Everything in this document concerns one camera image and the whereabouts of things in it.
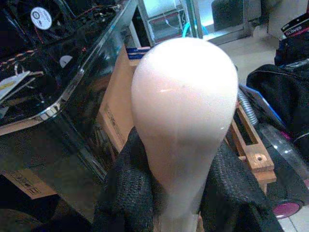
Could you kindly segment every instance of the gloved hand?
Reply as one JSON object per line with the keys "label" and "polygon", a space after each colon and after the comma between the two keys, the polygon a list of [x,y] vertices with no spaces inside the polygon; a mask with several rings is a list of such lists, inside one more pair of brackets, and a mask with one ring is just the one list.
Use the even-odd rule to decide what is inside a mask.
{"label": "gloved hand", "polygon": [[[93,232],[153,231],[154,211],[159,210],[153,189],[157,193],[158,184],[133,128],[105,178]],[[205,231],[282,231],[270,209],[253,174],[223,141],[211,165],[200,207]]]}

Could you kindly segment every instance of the cardboard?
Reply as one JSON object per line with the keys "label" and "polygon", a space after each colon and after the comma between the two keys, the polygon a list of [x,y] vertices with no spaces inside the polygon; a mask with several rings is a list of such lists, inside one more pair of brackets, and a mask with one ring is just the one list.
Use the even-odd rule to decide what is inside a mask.
{"label": "cardboard", "polygon": [[57,195],[57,193],[39,179],[30,169],[5,171],[2,173],[16,187],[27,194],[32,200]]}
{"label": "cardboard", "polygon": [[133,68],[123,46],[99,109],[97,121],[118,152],[133,128],[131,84]]}

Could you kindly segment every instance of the white bulb-shaped object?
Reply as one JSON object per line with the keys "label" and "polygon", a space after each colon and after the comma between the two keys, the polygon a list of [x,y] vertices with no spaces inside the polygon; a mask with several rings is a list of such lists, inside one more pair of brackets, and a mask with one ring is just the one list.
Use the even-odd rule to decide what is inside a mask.
{"label": "white bulb-shaped object", "polygon": [[161,230],[196,229],[206,178],[233,118],[238,79],[228,55],[196,38],[152,48],[132,82],[132,113],[151,172],[166,192]]}

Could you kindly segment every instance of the white floor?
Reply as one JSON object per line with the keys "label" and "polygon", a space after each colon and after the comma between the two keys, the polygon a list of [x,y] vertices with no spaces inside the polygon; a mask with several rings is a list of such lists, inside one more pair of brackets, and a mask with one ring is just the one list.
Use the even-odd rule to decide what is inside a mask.
{"label": "white floor", "polygon": [[[239,82],[246,84],[249,73],[264,64],[273,64],[279,41],[257,28],[253,37],[233,41],[220,47],[238,67]],[[285,232],[309,232],[309,206],[290,218],[279,220]]]}

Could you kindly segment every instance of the flexible hose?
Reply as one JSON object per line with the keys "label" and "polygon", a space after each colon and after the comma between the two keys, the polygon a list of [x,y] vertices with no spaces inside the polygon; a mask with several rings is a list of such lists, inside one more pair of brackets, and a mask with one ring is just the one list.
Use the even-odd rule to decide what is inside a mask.
{"label": "flexible hose", "polygon": [[245,111],[248,119],[250,120],[251,124],[254,126],[258,123],[257,117],[255,115],[255,112],[253,108],[251,107],[251,104],[247,98],[247,96],[238,89],[238,101],[240,105],[242,106],[243,110]]}

